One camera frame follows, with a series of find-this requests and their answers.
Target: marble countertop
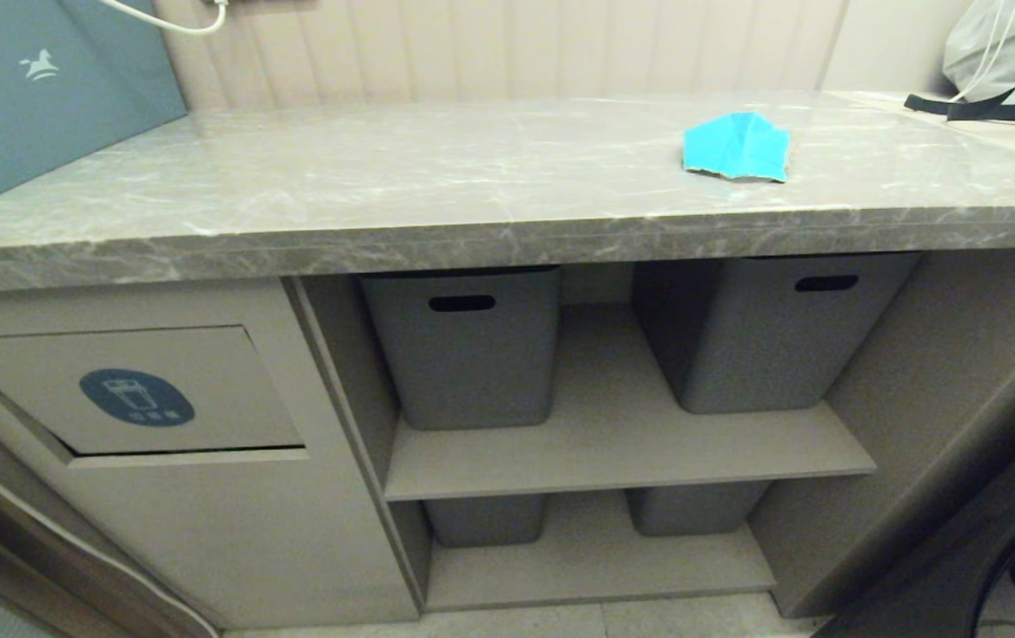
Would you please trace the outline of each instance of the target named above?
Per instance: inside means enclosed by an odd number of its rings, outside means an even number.
[[[681,170],[739,110],[787,185]],[[0,291],[969,247],[1015,247],[1015,150],[809,92],[196,114],[0,195]]]

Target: shelf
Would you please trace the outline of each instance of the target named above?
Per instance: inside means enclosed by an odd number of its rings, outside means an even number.
[[[747,525],[710,537],[646,538],[621,492],[549,497],[531,545],[433,548],[427,611],[766,591],[775,585]]]
[[[563,308],[546,423],[483,431],[398,424],[389,501],[576,492],[876,469],[826,404],[695,416],[681,410],[626,305]]]

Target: paneled wall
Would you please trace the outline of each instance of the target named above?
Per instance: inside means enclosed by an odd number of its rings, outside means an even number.
[[[164,37],[191,109],[815,88],[844,1],[232,0]]]

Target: gray storage bin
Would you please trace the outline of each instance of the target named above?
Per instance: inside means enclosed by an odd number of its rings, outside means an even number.
[[[479,548],[539,541],[545,503],[545,494],[442,498],[425,510],[444,548]]]
[[[682,408],[810,408],[920,254],[640,263],[633,307]]]
[[[769,480],[625,490],[629,517],[642,537],[688,537],[735,531],[770,485]]]
[[[366,275],[361,283],[410,427],[506,427],[551,415],[559,268]]]

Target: bottom shelf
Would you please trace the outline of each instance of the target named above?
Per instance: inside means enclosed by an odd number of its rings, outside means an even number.
[[[646,538],[621,492],[553,494],[532,545],[433,546],[427,611],[766,591],[775,585],[751,529]]]

